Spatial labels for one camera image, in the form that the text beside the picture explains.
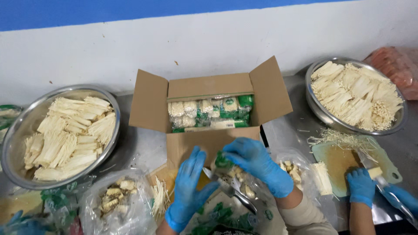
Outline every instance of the green cutting board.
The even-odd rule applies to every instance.
[[[369,154],[379,162],[377,165],[382,169],[383,177],[391,184],[401,182],[402,176],[388,158],[385,150],[379,146],[373,137],[366,135],[362,137],[368,138],[374,146],[378,147],[376,150],[369,151]],[[357,153],[352,150],[343,150],[334,142],[317,144],[312,147],[312,152],[316,161],[323,161],[326,164],[333,193],[337,197],[348,196],[347,173],[354,168],[363,167]]]

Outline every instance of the blue glove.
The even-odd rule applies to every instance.
[[[178,170],[174,187],[174,202],[166,211],[166,221],[176,232],[184,230],[193,214],[203,206],[219,186],[218,182],[210,182],[201,191],[196,190],[205,159],[206,153],[195,146],[190,157]]]
[[[0,235],[17,234],[17,235],[44,235],[47,228],[39,221],[30,217],[22,217],[23,211],[20,210],[10,219],[10,221],[0,227]]]
[[[370,178],[366,168],[358,168],[347,174],[350,186],[350,202],[362,202],[372,208],[376,181]]]
[[[414,198],[407,191],[396,187],[395,185],[390,185],[384,188],[385,192],[393,193],[399,201],[401,201],[414,215],[415,218],[418,218],[418,200]]]
[[[240,137],[226,145],[223,152],[227,159],[263,181],[273,196],[282,198],[293,191],[292,178],[271,160],[261,142]]]

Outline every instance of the cardboard box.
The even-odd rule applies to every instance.
[[[251,127],[171,133],[167,102],[200,100],[221,95],[254,94]],[[250,73],[171,80],[138,70],[129,125],[167,134],[167,166],[178,168],[195,145],[207,152],[209,166],[236,137],[260,138],[260,125],[292,112],[289,95],[273,56]]]

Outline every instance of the forearm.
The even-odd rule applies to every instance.
[[[293,191],[287,197],[275,197],[274,199],[276,200],[277,209],[292,209],[301,203],[302,198],[302,191],[294,186]]]
[[[160,224],[160,226],[155,231],[156,235],[177,235],[178,233],[171,229],[171,227],[168,225],[166,220],[164,219],[163,222]]]
[[[294,187],[287,197],[275,200],[289,234],[337,234],[322,212],[298,188]]]
[[[372,209],[361,202],[352,202],[350,208],[350,233],[352,235],[375,235]]]

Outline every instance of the beige sleeve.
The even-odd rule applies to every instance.
[[[303,195],[301,203],[293,209],[279,209],[290,235],[337,235],[322,212]]]

